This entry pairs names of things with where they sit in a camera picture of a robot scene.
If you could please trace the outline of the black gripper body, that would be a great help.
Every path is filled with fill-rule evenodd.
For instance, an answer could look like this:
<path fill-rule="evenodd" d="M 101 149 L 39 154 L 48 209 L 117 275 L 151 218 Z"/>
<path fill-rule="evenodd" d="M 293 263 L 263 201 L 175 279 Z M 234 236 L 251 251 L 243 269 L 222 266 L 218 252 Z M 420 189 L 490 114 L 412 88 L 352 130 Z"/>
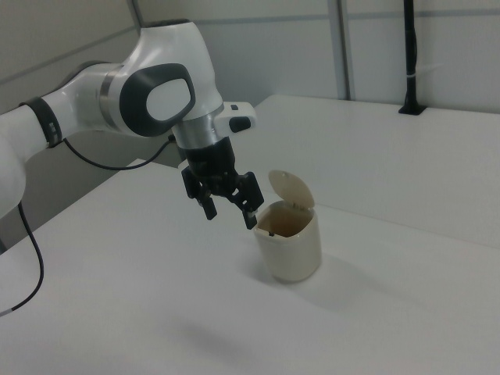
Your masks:
<path fill-rule="evenodd" d="M 181 172 L 186 188 L 236 188 L 238 173 L 229 137 L 204 148 L 184 149 L 188 166 Z"/>

